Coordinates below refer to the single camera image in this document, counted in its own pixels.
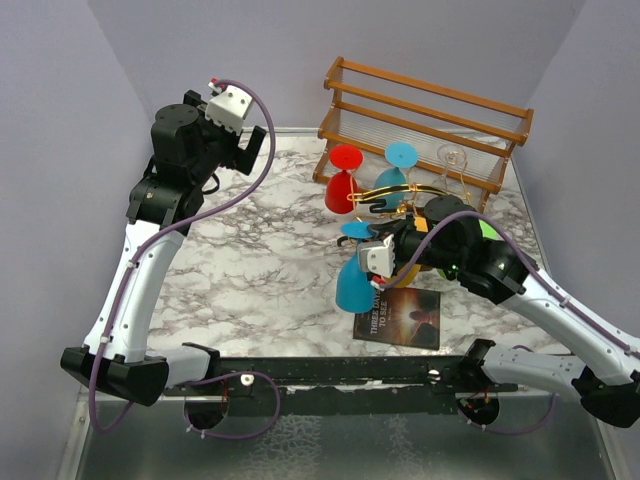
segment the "gray backdrop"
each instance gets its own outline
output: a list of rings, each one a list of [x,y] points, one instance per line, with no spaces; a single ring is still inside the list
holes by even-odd
[[[0,474],[54,474],[77,393],[57,362],[106,295],[149,117],[211,75],[254,86],[281,126],[318,125],[338,54],[505,102],[535,90],[518,167],[554,275],[639,335],[629,218],[640,18],[634,0],[589,0],[551,61],[582,3],[91,1],[96,21],[83,0],[11,0],[0,29]]]

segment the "white marble surface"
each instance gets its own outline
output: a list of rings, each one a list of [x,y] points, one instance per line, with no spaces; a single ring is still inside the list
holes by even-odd
[[[324,205],[325,185],[311,180],[324,141],[279,137],[273,169],[237,207],[194,225],[178,252],[152,319],[149,346],[195,342],[234,356],[461,354],[475,338],[564,351],[522,317],[478,298],[435,272],[414,286],[442,292],[439,351],[352,339],[353,314],[335,305],[336,278],[353,247],[336,246],[338,216]],[[220,171],[223,188],[203,208],[227,201],[257,177]],[[359,172],[367,186],[366,171]],[[418,174],[412,181],[420,181]],[[539,260],[533,228],[511,167],[485,211]]]

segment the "gray floor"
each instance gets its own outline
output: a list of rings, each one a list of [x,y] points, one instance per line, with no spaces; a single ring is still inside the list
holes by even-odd
[[[102,403],[103,421],[121,405]],[[548,397],[506,398],[495,425],[531,425],[548,405]],[[134,408],[107,436],[89,430],[77,478],[613,478],[595,422],[562,401],[543,429],[517,437],[481,432],[458,416],[410,414],[288,416],[255,440],[201,440],[185,432],[181,413],[182,402],[165,401]],[[241,433],[264,421],[229,418],[219,427]]]

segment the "marble tabletop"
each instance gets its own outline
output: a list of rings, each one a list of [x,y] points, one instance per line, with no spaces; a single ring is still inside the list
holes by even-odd
[[[312,136],[279,136],[273,168],[262,186],[238,206],[191,228],[160,293],[150,348],[194,342],[225,356],[433,355],[462,354],[474,339],[490,338],[543,353],[565,351],[531,322],[435,271],[419,274],[412,286],[442,292],[440,350],[354,340],[354,316],[334,300],[338,272],[353,255],[352,246],[338,247],[336,239],[352,216],[328,211],[326,186],[311,180],[324,146]],[[246,189],[262,170],[266,152],[264,145],[249,177],[219,171],[223,187],[206,197],[202,208]],[[366,187],[380,169],[374,161],[365,164],[369,171],[361,168],[356,178]],[[485,213],[540,260],[511,166]]]

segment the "book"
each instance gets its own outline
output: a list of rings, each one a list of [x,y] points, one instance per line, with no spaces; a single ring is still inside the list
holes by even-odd
[[[373,308],[357,313],[353,338],[407,347],[440,348],[440,292],[376,290]]]

